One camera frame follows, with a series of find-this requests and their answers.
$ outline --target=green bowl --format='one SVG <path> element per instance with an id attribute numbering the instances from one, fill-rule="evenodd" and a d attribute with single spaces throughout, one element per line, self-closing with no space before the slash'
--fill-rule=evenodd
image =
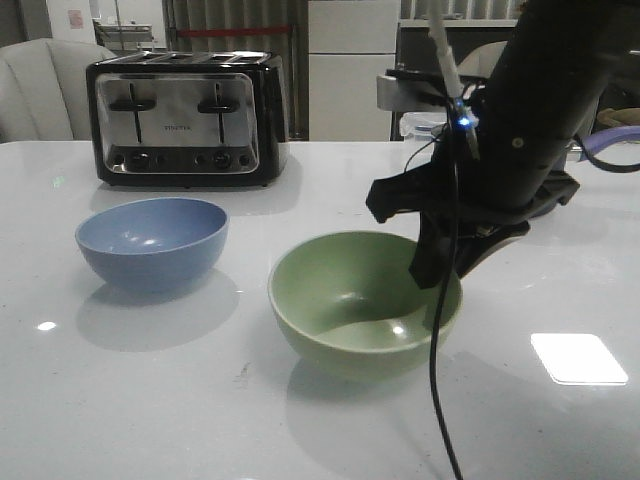
<path id="1" fill-rule="evenodd" d="M 429 358 L 439 287 L 421 290 L 408 271 L 416 243 L 379 232 L 343 232 L 298 245 L 276 264 L 269 298 L 300 356 L 333 375 L 377 381 Z M 444 340 L 462 299 L 452 275 Z"/>

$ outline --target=black toaster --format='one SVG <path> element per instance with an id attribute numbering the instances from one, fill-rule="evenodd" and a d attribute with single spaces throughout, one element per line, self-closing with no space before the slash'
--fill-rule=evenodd
<path id="1" fill-rule="evenodd" d="M 98 177 L 111 185 L 265 185 L 286 160 L 282 59 L 141 52 L 87 67 Z"/>

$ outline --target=table surface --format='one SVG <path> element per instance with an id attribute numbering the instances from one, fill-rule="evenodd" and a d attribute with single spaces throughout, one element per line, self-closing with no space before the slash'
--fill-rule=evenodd
<path id="1" fill-rule="evenodd" d="M 378 384 L 326 376 L 288 346 L 266 291 L 274 262 L 310 237 L 415 238 L 415 214 L 378 225 L 364 205 L 373 179 L 402 170 L 407 148 L 292 143 L 266 188 L 153 190 L 103 184 L 89 142 L 0 145 L 0 477 L 452 478 L 426 367 Z M 570 204 L 463 279 L 439 385 L 467 479 L 640 472 L 638 177 L 587 163 L 568 170 L 582 184 Z M 76 226 L 175 195 L 231 215 L 211 274 L 153 300 L 105 285 L 75 244 Z M 538 333 L 599 337 L 628 381 L 555 382 L 532 347 Z"/>

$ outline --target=red stripe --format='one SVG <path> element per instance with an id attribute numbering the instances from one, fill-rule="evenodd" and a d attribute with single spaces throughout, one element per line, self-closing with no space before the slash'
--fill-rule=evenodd
<path id="1" fill-rule="evenodd" d="M 264 28 L 217 28 L 213 30 L 178 30 L 179 37 L 242 37 L 289 33 L 290 25 Z"/>

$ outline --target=bowl rim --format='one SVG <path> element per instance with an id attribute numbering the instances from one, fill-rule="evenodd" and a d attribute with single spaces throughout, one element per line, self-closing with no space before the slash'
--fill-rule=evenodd
<path id="1" fill-rule="evenodd" d="M 429 341 L 429 342 L 431 341 L 432 333 L 429 333 L 429 335 L 426 335 L 422 340 L 417 340 L 415 342 L 411 342 L 411 343 L 408 343 L 406 345 L 402 345 L 402 346 L 398 346 L 398 347 L 346 348 L 346 347 L 342 347 L 340 345 L 329 343 L 329 342 L 324 341 L 324 340 L 319 340 L 317 337 L 315 337 L 313 335 L 309 335 L 308 333 L 306 333 L 306 332 L 302 331 L 300 328 L 298 328 L 295 324 L 291 323 L 282 314 L 282 310 L 278 307 L 278 305 L 277 305 L 277 303 L 275 301 L 275 294 L 273 292 L 273 279 L 274 279 L 276 270 L 278 270 L 278 267 L 284 261 L 284 259 L 287 256 L 289 256 L 292 252 L 297 250 L 298 248 L 301 248 L 303 245 L 311 243 L 311 242 L 313 242 L 315 240 L 319 240 L 319 239 L 324 238 L 324 237 L 332 237 L 332 236 L 336 236 L 336 235 L 353 234 L 353 233 L 365 233 L 365 234 L 376 234 L 376 235 L 383 235 L 383 236 L 398 237 L 398 238 L 407 240 L 407 241 L 409 241 L 411 243 L 417 244 L 417 242 L 415 240 L 412 240 L 412 239 L 410 239 L 408 237 L 404 237 L 402 235 L 398 235 L 396 233 L 382 232 L 382 231 L 376 231 L 376 230 L 340 230 L 340 231 L 329 232 L 329 233 L 325 233 L 325 234 L 321 234 L 321 235 L 316 235 L 316 236 L 314 236 L 312 238 L 309 238 L 308 240 L 305 240 L 305 241 L 303 241 L 301 243 L 298 243 L 298 244 L 294 245 L 293 247 L 291 247 L 288 250 L 286 250 L 280 256 L 280 258 L 278 258 L 278 260 L 275 262 L 275 264 L 273 265 L 273 268 L 271 269 L 271 272 L 269 273 L 269 280 L 267 282 L 267 293 L 269 295 L 269 302 L 271 303 L 271 307 L 276 311 L 276 315 L 278 316 L 278 319 L 281 320 L 282 322 L 284 322 L 289 328 L 294 330 L 301 337 L 304 337 L 305 339 L 310 340 L 313 343 L 316 343 L 316 344 L 331 348 L 333 350 L 338 350 L 338 351 L 341 351 L 341 352 L 345 352 L 345 353 L 364 353 L 364 354 L 398 353 L 398 352 L 413 350 L 415 348 L 420 347 L 421 345 L 426 345 L 427 341 Z M 460 312 L 460 307 L 462 306 L 462 295 L 463 295 L 462 282 L 460 281 L 460 278 L 458 277 L 458 274 L 455 272 L 455 270 L 452 272 L 451 280 L 455 280 L 457 285 L 460 287 L 460 295 L 458 296 L 458 299 L 457 299 L 457 302 L 456 302 L 456 305 L 455 305 L 455 309 L 454 309 L 453 314 L 451 315 L 451 317 L 446 322 L 443 322 L 443 323 L 440 324 L 440 333 L 446 332 L 447 330 L 449 330 L 449 328 L 451 327 L 453 321 L 455 320 L 455 317 Z"/>
<path id="2" fill-rule="evenodd" d="M 152 202 L 165 202 L 165 201 L 175 201 L 175 200 L 181 200 L 181 201 L 188 201 L 188 202 L 193 202 L 193 203 L 204 203 L 207 204 L 208 206 L 212 206 L 215 209 L 219 210 L 223 215 L 224 215 L 224 222 L 223 224 L 220 226 L 220 228 L 218 228 L 217 230 L 215 230 L 214 232 L 210 233 L 209 235 L 202 237 L 194 242 L 190 242 L 187 243 L 185 245 L 180 245 L 178 247 L 173 247 L 173 248 L 165 248 L 162 250 L 157 250 L 154 252 L 111 252 L 108 250 L 103 250 L 103 249 L 98 249 L 98 248 L 94 248 L 90 245 L 88 245 L 86 242 L 82 241 L 80 239 L 80 231 L 89 223 L 94 221 L 96 218 L 106 214 L 107 212 L 111 212 L 114 210 L 118 210 L 124 207 L 128 207 L 130 205 L 135 205 L 135 204 L 139 204 L 139 203 L 152 203 Z M 178 250 L 182 250 L 185 249 L 187 247 L 192 247 L 195 245 L 198 245 L 200 243 L 204 243 L 206 241 L 208 241 L 209 239 L 211 239 L 212 237 L 215 237 L 216 235 L 220 235 L 222 234 L 222 232 L 224 232 L 227 229 L 227 226 L 229 225 L 229 214 L 219 205 L 213 203 L 213 202 L 209 202 L 208 200 L 202 200 L 200 198 L 191 198 L 191 197 L 180 197 L 180 196 L 174 196 L 174 197 L 153 197 L 153 198 L 143 198 L 141 200 L 134 200 L 132 202 L 125 202 L 125 203 L 121 203 L 119 205 L 115 205 L 113 207 L 109 207 L 106 210 L 102 210 L 101 212 L 97 212 L 94 213 L 93 215 L 91 215 L 90 217 L 86 218 L 85 220 L 83 220 L 80 225 L 78 225 L 76 227 L 76 231 L 75 231 L 75 239 L 77 244 L 87 250 L 90 250 L 92 252 L 96 252 L 96 253 L 104 253 L 104 254 L 108 254 L 108 255 L 113 255 L 113 256 L 120 256 L 120 257 L 142 257 L 142 256 L 151 256 L 151 255 L 159 255 L 159 254 L 163 254 L 163 253 L 169 253 L 169 252 L 175 252 Z"/>

